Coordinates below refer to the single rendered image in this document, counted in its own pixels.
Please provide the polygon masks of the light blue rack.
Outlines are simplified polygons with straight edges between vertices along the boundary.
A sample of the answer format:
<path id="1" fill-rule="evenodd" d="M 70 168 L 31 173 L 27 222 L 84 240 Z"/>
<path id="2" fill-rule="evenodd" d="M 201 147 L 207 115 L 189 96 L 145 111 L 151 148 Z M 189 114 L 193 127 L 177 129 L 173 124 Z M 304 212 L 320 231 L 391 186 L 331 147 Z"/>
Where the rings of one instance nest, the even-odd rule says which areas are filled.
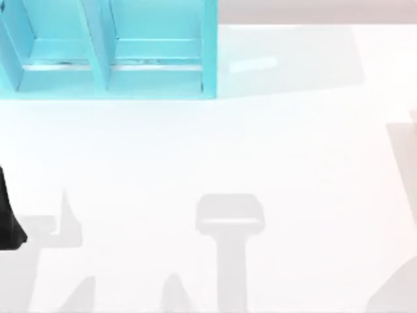
<path id="1" fill-rule="evenodd" d="M 218 0 L 0 0 L 0 99 L 211 99 Z"/>

